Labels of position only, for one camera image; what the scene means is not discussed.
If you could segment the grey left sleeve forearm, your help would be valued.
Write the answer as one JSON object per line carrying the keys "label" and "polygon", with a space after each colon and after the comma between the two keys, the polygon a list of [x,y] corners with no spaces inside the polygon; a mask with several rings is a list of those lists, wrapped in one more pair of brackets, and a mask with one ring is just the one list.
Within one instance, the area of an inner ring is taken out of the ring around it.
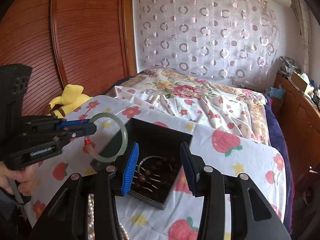
{"label": "grey left sleeve forearm", "polygon": [[29,239],[32,228],[23,216],[23,207],[1,188],[1,239]]}

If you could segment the person's left hand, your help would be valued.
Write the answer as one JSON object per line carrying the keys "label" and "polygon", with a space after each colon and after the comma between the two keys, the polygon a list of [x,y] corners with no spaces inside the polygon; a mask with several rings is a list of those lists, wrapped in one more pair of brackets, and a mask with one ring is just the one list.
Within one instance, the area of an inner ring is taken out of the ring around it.
{"label": "person's left hand", "polygon": [[9,194],[14,194],[8,179],[19,182],[18,190],[24,196],[31,196],[35,190],[37,175],[37,164],[30,165],[23,170],[10,170],[1,161],[1,188]]}

